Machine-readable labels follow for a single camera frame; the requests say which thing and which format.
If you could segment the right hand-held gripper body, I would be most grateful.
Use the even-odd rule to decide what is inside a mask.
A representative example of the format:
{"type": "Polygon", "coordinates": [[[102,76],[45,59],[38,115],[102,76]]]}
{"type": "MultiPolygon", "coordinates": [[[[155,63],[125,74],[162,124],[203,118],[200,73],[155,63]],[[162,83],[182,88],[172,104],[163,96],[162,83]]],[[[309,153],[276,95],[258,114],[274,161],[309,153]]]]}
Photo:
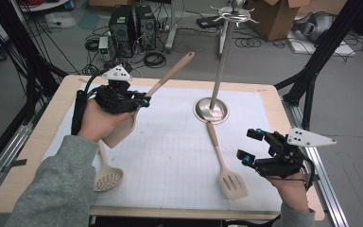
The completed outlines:
{"type": "Polygon", "coordinates": [[[306,131],[291,128],[287,135],[279,132],[268,132],[265,140],[269,144],[267,159],[256,159],[254,169],[262,177],[279,176],[285,178],[298,173],[302,168],[305,156],[300,148],[312,148],[335,145],[335,139],[306,131]]]}

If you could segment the beige slotted spatula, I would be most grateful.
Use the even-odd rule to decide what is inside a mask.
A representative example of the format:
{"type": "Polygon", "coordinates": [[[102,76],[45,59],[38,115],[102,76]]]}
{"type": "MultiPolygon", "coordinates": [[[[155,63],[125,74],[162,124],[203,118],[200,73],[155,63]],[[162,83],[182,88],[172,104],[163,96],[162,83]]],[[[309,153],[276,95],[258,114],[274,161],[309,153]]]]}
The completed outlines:
{"type": "Polygon", "coordinates": [[[221,149],[217,140],[214,125],[211,122],[207,121],[206,129],[209,133],[220,165],[219,174],[216,180],[221,190],[229,200],[246,197],[248,195],[248,190],[245,186],[243,178],[239,174],[228,169],[225,165],[221,149]]]}

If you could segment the solid beige spatula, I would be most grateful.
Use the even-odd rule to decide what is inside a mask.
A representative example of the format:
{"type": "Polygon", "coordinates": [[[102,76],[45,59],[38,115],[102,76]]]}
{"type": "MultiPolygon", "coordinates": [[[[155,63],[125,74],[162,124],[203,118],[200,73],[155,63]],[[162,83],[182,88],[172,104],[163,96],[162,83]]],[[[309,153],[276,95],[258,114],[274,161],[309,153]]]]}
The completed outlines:
{"type": "MultiPolygon", "coordinates": [[[[163,76],[157,83],[155,83],[151,89],[147,92],[147,96],[153,96],[158,89],[160,89],[165,83],[173,78],[178,72],[180,72],[193,58],[194,52],[189,52],[183,58],[181,58],[169,71],[163,76]]],[[[121,141],[123,141],[133,130],[136,123],[136,118],[139,110],[133,111],[130,118],[122,121],[118,124],[114,130],[103,139],[103,142],[109,147],[114,148],[121,141]]]]}

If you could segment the steel utensil stand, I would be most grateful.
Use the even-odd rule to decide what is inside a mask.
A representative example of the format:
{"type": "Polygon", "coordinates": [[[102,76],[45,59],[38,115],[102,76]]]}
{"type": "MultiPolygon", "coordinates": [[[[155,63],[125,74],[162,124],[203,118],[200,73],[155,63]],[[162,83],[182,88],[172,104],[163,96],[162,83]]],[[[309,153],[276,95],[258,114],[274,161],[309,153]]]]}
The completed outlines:
{"type": "Polygon", "coordinates": [[[220,124],[226,121],[229,116],[228,107],[224,101],[218,98],[218,93],[235,29],[240,24],[244,24],[248,21],[257,24],[257,21],[254,21],[251,18],[253,9],[243,9],[246,2],[247,0],[229,0],[229,5],[227,7],[216,9],[218,12],[217,19],[223,19],[226,27],[223,31],[224,42],[216,72],[215,84],[212,95],[199,99],[193,108],[195,117],[204,123],[220,124]]]}

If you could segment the beige perforated skimmer spoon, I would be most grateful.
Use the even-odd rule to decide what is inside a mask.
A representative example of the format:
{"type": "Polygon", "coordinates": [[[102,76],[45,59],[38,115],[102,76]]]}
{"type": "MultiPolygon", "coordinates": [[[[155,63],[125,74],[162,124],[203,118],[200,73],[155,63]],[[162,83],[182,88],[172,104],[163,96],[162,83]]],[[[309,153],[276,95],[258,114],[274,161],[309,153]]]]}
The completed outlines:
{"type": "Polygon", "coordinates": [[[95,191],[103,192],[118,186],[123,180],[124,171],[109,165],[105,144],[102,141],[98,142],[98,148],[101,168],[95,174],[95,191]]]}

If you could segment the person's left hand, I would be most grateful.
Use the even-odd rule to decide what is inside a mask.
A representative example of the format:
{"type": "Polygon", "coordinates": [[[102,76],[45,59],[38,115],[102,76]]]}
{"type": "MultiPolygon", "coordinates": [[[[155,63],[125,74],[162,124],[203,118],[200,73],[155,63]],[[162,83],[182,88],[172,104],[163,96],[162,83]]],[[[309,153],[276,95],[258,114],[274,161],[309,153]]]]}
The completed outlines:
{"type": "Polygon", "coordinates": [[[82,117],[78,137],[98,142],[107,137],[114,127],[131,118],[132,113],[112,114],[103,111],[94,99],[89,99],[82,117]]]}

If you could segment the grey stand leg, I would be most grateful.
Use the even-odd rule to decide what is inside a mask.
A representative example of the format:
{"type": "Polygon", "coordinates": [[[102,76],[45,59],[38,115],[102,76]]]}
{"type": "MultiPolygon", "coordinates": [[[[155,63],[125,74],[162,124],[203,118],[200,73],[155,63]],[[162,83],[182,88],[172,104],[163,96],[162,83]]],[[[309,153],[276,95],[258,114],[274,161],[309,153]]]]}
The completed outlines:
{"type": "Polygon", "coordinates": [[[164,49],[169,53],[172,49],[176,32],[177,32],[177,20],[176,20],[176,0],[170,0],[171,10],[170,10],[170,26],[167,35],[167,40],[164,45],[164,49]]]}

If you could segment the white grid mat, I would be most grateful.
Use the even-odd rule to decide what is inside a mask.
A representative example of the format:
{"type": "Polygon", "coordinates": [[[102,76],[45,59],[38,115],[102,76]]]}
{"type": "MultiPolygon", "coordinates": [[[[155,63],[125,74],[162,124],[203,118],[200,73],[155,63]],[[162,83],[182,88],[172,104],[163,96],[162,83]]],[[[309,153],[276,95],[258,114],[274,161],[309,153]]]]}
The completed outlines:
{"type": "Polygon", "coordinates": [[[220,165],[206,125],[193,114],[208,89],[159,89],[150,105],[139,111],[135,128],[107,151],[108,162],[124,171],[115,188],[98,192],[95,205],[127,208],[184,208],[219,211],[277,212],[276,189],[237,159],[239,149],[256,157],[268,154],[268,144],[247,137],[248,129],[270,129],[258,91],[222,91],[229,116],[216,125],[225,165],[239,174],[246,197],[229,200],[219,184],[220,165]]]}

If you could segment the clear plastic bag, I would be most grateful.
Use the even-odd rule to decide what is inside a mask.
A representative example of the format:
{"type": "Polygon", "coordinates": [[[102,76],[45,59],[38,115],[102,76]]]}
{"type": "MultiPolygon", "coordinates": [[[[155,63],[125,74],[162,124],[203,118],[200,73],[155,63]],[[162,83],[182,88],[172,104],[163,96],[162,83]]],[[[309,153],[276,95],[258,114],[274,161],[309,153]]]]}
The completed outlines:
{"type": "Polygon", "coordinates": [[[76,25],[76,20],[70,12],[52,12],[44,16],[51,28],[71,28],[76,25]]]}

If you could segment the white stand leg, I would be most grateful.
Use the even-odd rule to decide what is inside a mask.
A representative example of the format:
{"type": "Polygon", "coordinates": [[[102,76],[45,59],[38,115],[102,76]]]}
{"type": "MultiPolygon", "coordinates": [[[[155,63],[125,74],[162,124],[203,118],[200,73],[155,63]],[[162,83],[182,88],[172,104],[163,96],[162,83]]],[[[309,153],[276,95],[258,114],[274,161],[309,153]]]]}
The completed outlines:
{"type": "Polygon", "coordinates": [[[219,34],[219,54],[220,55],[223,52],[223,48],[224,48],[224,44],[225,44],[225,40],[226,40],[226,35],[227,35],[228,25],[229,25],[229,22],[225,20],[223,22],[222,28],[220,29],[220,34],[219,34]]]}

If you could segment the white flat board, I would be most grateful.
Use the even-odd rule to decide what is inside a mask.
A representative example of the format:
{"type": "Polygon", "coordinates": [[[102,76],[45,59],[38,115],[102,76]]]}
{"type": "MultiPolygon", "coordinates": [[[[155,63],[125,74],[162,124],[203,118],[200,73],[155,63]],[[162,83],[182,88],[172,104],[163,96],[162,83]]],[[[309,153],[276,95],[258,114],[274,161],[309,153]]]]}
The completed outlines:
{"type": "MultiPolygon", "coordinates": [[[[310,42],[300,32],[290,31],[286,37],[287,43],[295,54],[312,55],[315,50],[315,44],[310,42]]],[[[334,56],[353,57],[355,52],[345,42],[341,42],[334,52],[334,56]]]]}

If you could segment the white round table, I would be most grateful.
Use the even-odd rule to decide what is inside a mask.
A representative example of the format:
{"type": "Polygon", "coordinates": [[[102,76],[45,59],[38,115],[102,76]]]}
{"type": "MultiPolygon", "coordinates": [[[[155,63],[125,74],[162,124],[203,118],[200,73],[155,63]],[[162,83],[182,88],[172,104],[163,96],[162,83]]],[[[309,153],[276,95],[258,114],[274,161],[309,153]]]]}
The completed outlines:
{"type": "Polygon", "coordinates": [[[59,0],[58,2],[46,2],[43,1],[38,6],[27,6],[22,3],[19,4],[19,8],[21,11],[41,11],[47,9],[53,9],[59,6],[64,6],[69,0],[59,0]]]}

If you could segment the grey bag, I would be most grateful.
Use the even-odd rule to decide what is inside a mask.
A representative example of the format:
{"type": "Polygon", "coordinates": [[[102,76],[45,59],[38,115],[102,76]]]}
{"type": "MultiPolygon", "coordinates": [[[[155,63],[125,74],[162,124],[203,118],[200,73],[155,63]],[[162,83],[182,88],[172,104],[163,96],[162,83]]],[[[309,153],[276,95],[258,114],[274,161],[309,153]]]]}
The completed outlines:
{"type": "Polygon", "coordinates": [[[301,19],[295,20],[291,30],[299,31],[307,40],[316,44],[327,33],[335,20],[336,16],[328,12],[309,12],[301,19]]]}

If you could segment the aluminium rail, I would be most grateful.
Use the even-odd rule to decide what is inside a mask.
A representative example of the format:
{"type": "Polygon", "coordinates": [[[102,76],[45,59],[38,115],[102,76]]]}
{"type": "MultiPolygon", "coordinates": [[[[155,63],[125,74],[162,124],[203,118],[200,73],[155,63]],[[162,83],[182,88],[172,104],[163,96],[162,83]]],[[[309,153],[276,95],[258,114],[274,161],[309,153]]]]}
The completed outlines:
{"type": "MultiPolygon", "coordinates": [[[[286,101],[283,101],[287,117],[292,126],[302,127],[303,114],[300,107],[292,106],[286,101]]],[[[319,177],[314,182],[315,189],[320,198],[321,211],[324,212],[325,216],[332,222],[333,227],[349,227],[349,223],[346,216],[339,204],[335,190],[329,180],[326,169],[320,158],[319,151],[316,147],[304,148],[304,153],[313,161],[315,165],[316,176],[319,177]]]]}
{"type": "Polygon", "coordinates": [[[18,163],[23,165],[26,163],[18,162],[16,158],[34,131],[43,111],[44,107],[37,105],[35,113],[28,116],[26,107],[23,107],[0,136],[0,183],[12,167],[18,163]]]}

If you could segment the grey metal bracket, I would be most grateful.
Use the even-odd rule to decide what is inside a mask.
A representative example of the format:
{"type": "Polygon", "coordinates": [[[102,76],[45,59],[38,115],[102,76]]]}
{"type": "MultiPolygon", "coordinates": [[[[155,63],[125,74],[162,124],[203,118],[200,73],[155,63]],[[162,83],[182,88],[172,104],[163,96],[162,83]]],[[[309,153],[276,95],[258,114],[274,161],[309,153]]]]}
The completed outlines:
{"type": "Polygon", "coordinates": [[[15,166],[25,166],[27,159],[11,161],[7,166],[3,166],[1,172],[9,173],[10,170],[15,166]]]}

